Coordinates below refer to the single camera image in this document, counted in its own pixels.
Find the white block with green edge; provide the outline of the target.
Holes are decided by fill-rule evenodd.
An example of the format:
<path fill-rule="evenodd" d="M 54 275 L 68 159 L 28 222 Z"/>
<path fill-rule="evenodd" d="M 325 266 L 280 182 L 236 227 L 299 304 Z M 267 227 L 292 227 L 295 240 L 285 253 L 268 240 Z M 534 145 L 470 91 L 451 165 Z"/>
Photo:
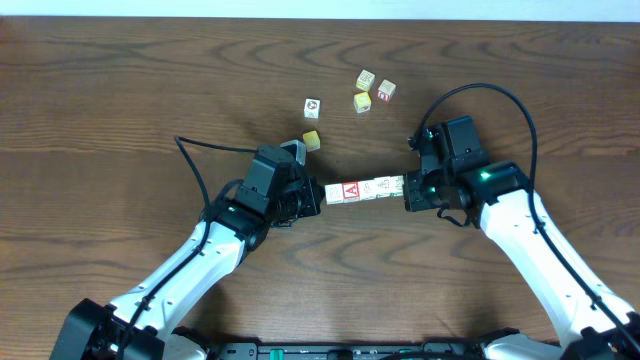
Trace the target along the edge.
<path fill-rule="evenodd" d="M 390 177 L 390 196 L 401 197 L 403 195 L 404 179 L 402 175 Z"/>

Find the yellow white block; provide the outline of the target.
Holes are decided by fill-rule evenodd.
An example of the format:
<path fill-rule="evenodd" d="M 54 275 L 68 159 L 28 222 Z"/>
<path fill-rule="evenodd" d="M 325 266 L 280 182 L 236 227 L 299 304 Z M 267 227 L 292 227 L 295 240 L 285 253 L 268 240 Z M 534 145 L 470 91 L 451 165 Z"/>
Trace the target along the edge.
<path fill-rule="evenodd" d="M 372 101 L 368 92 L 361 92 L 354 95 L 353 105 L 355 111 L 360 114 L 371 109 Z"/>

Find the yellow bordered block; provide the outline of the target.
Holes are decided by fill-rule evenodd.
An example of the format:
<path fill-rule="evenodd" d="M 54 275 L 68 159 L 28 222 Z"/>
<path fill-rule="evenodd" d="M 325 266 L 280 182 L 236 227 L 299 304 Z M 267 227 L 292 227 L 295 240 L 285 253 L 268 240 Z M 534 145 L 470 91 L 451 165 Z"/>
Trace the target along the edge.
<path fill-rule="evenodd" d="M 356 80 L 356 88 L 368 92 L 375 82 L 375 74 L 363 69 Z"/>

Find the red block letter A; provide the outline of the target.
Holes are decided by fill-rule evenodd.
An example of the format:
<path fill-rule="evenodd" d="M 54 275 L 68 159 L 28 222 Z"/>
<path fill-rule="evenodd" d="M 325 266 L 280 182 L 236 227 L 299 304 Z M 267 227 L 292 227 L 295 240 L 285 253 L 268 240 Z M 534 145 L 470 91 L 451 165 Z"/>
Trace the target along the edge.
<path fill-rule="evenodd" d="M 342 183 L 343 201 L 345 203 L 357 202 L 360 200 L 360 187 L 358 182 Z"/>

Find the white block letter M ladybug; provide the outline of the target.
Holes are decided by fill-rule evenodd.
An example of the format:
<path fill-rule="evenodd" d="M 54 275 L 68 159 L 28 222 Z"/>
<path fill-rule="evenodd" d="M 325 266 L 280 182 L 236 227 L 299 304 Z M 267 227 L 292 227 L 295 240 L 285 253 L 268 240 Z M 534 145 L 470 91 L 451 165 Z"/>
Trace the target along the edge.
<path fill-rule="evenodd" d="M 342 204 L 344 202 L 343 187 L 340 183 L 328 184 L 324 187 L 326 203 L 328 205 Z"/>

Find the white block number 4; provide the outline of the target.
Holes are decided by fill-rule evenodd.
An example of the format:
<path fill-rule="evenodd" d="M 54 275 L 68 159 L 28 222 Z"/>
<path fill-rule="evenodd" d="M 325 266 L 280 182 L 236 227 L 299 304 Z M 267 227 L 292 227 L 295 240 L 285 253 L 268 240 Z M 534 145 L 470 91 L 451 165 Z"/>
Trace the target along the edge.
<path fill-rule="evenodd" d="M 359 200 L 375 199 L 378 194 L 378 187 L 374 180 L 364 180 L 358 182 Z"/>

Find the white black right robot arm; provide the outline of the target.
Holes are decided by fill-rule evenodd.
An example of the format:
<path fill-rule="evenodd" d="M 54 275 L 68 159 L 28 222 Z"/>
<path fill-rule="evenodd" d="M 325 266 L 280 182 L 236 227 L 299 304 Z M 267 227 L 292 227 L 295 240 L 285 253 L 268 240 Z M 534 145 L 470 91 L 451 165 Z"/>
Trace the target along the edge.
<path fill-rule="evenodd" d="M 410 212 L 462 210 L 509 258 L 545 310 L 555 345 L 504 329 L 479 340 L 485 359 L 636 359 L 639 314 L 591 270 L 513 162 L 451 176 L 443 169 L 403 177 Z"/>

